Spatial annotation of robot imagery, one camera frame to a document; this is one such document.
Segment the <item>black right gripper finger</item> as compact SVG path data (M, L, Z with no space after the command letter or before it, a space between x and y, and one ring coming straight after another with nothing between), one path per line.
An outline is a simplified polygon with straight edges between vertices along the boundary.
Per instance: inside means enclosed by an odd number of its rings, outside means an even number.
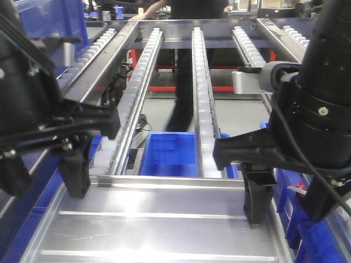
M277 182L273 169L264 165L240 165L245 184L244 212L249 224L262 224L268 213Z
M314 175L303 173L309 183L303 198L303 209L310 219L320 221L335 210L339 204ZM341 196L346 195L346 177L324 177L326 182Z

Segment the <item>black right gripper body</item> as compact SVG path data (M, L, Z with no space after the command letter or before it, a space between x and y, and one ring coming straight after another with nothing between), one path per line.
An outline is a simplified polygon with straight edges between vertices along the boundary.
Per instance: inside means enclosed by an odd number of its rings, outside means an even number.
M265 128L235 137L216 139L212 156L217 169L222 170L234 162L291 171L315 171L315 167L298 148L288 124L282 121L282 126L290 146L300 155L298 158L294 158L280 146L272 128Z

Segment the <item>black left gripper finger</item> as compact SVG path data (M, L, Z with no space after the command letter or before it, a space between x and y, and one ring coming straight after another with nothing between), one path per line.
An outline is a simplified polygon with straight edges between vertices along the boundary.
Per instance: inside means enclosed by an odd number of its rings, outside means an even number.
M32 183L20 155L11 153L1 158L1 189L11 196L23 196Z
M58 168L72 198L83 199L90 187L89 150L90 136L62 139L61 148L56 150Z

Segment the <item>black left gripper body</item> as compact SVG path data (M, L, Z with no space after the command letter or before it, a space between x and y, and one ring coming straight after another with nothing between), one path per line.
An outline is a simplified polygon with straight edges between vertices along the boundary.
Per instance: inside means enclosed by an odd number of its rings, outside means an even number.
M94 106L65 99L42 123L1 134L1 159L46 148L70 149L75 137L99 131L114 139L121 127L115 105Z

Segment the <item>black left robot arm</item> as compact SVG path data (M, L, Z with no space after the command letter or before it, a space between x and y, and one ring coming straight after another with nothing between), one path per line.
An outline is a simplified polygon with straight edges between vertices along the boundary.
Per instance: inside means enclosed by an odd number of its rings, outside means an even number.
M90 187L92 130L113 139L120 128L112 107L64 99L48 52L72 37L29 39L12 1L1 1L1 189L23 195L31 177L21 154L49 148L58 155L69 195ZM313 175L302 200L321 220L350 192L350 1L334 1L319 16L301 64L270 71L260 85L273 92L268 127L214 143L218 169L232 161Z

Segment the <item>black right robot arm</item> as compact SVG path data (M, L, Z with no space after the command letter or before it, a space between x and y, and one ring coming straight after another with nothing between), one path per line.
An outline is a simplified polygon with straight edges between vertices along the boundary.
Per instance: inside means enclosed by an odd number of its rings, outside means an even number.
M301 64L265 70L261 87L273 92L268 126L217 139L213 149L218 169L243 165L248 222L263 222L275 168L312 176L301 201L309 218L335 207L350 212L350 1L325 1Z

